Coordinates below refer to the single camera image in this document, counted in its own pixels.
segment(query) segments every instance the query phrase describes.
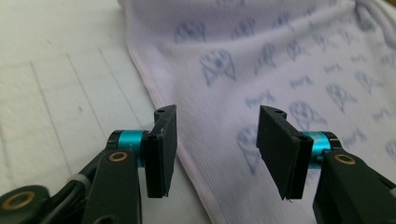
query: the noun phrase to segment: white fabric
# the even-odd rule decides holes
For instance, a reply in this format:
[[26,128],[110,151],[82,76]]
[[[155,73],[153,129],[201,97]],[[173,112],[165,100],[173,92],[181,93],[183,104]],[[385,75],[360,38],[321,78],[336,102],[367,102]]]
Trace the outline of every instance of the white fabric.
[[396,23],[375,1],[120,0],[157,107],[213,223],[315,223],[319,170],[281,201],[255,148],[260,105],[330,131],[396,181]]

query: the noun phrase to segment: folded cloth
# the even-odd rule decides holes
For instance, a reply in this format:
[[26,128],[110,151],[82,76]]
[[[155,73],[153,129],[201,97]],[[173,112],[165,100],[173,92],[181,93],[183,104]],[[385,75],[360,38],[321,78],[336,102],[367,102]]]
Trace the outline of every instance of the folded cloth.
[[320,171],[281,201],[255,147],[259,106],[330,131],[396,181],[396,22],[379,1],[120,0],[153,103],[213,223],[315,223]]

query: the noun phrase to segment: fabric cloth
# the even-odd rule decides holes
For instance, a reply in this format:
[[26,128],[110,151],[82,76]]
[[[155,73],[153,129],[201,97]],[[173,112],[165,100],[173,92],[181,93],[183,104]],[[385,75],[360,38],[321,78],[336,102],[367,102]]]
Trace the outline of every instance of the fabric cloth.
[[157,107],[177,105],[177,155],[213,223],[315,223],[319,170],[281,201],[255,147],[259,106],[335,133],[396,181],[396,22],[379,1],[120,0]]

